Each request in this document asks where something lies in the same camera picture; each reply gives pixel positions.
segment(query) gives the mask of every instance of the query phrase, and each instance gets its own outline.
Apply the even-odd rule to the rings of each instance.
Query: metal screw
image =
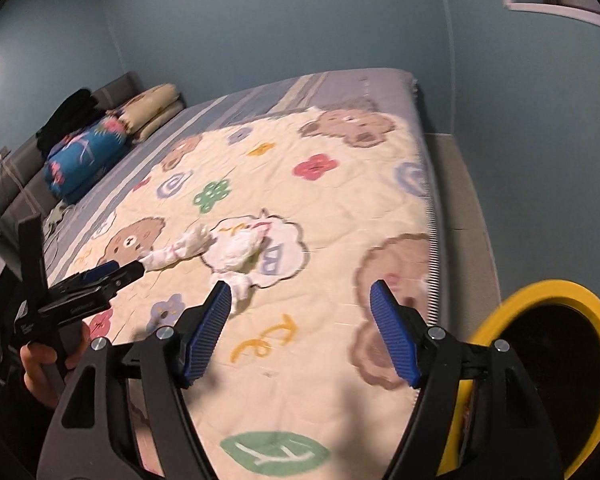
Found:
[[[509,349],[511,348],[511,345],[509,343],[507,343],[506,341],[504,341],[504,339],[496,339],[495,343],[493,343],[493,345],[496,347],[496,350],[498,352],[508,352]]]
[[[446,332],[445,329],[442,327],[432,326],[431,328],[429,328],[427,334],[429,334],[429,337],[433,340],[440,341],[441,339],[445,338]]]
[[[93,341],[91,341],[91,348],[93,348],[96,352],[98,350],[102,350],[107,345],[106,337],[97,337]]]
[[[155,335],[158,339],[168,339],[173,335],[173,328],[170,326],[161,326],[156,330]]]

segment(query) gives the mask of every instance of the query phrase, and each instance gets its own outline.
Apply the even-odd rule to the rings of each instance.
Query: black cloth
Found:
[[[13,374],[0,390],[0,480],[35,478],[53,411],[40,404]]]
[[[86,128],[104,117],[104,110],[97,108],[98,100],[91,90],[81,88],[62,102],[42,128],[36,132],[37,146],[46,160],[51,149],[65,136]]]

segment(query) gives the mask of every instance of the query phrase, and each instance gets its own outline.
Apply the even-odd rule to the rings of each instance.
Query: pillow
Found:
[[[175,85],[154,86],[129,99],[114,115],[125,125],[127,134],[134,134],[177,99],[178,91]]]
[[[75,204],[125,155],[125,128],[115,117],[104,117],[78,130],[45,165],[51,193]]]
[[[137,144],[138,142],[145,142],[158,128],[171,121],[183,110],[184,104],[182,104],[182,101],[176,101],[167,106],[163,111],[161,111],[136,132],[134,136],[134,144]]]

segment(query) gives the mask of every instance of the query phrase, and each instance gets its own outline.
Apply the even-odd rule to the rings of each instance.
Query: gray headboard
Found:
[[[98,100],[100,108],[110,110],[138,95],[142,90],[138,76],[134,72],[127,72],[92,95]],[[31,126],[32,130],[39,127],[37,124]],[[6,169],[0,166],[0,256],[10,267],[13,266],[9,260],[17,258],[18,222],[33,214],[40,214],[42,218],[46,218],[58,204],[58,199],[46,186],[43,176],[44,163],[36,146],[36,136],[32,135],[4,159],[3,165]]]

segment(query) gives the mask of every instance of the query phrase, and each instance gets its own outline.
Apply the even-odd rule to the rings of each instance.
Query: white window frame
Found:
[[[573,18],[581,22],[592,23],[600,27],[600,14],[590,10],[577,9],[576,7],[565,7],[552,4],[528,4],[517,2],[516,0],[502,0],[504,6],[509,10],[522,10],[524,12],[541,12],[543,14],[554,14],[555,16],[564,16]]]

